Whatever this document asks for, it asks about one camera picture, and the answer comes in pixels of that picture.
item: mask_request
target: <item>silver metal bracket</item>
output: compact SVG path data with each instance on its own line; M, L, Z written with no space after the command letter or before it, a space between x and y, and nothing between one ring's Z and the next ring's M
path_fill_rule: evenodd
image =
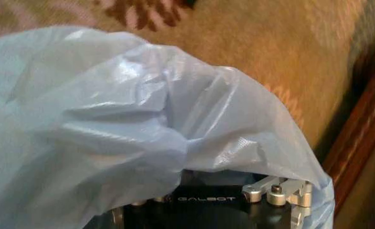
M262 194L273 206L292 204L290 229L301 229L304 218L310 215L312 184L304 180L265 177L252 185L242 187L242 194L249 203L261 200Z

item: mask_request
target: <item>aluminum part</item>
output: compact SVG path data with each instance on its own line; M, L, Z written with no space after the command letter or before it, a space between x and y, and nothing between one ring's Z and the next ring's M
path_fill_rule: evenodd
M278 185L278 177L268 176L252 185L242 186L242 194L248 203L256 203L261 200L262 194L272 185Z

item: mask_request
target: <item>patterned carpet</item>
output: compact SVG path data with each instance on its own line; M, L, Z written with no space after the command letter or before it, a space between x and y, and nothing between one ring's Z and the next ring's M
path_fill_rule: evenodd
M129 31L238 68L316 147L337 131L350 66L375 40L375 0L197 0L191 8L179 0L0 0L0 35L61 24Z

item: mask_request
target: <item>wooden furniture edge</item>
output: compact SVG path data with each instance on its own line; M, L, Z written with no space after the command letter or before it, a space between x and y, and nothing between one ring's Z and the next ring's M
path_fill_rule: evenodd
M322 168L333 179L334 215L375 148L375 73L326 155Z

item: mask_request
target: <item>plastic bag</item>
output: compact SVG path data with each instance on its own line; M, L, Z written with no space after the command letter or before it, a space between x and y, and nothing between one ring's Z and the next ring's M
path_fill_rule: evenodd
M230 67L125 33L50 27L0 37L0 229L81 228L169 193L182 169L333 187L278 99Z

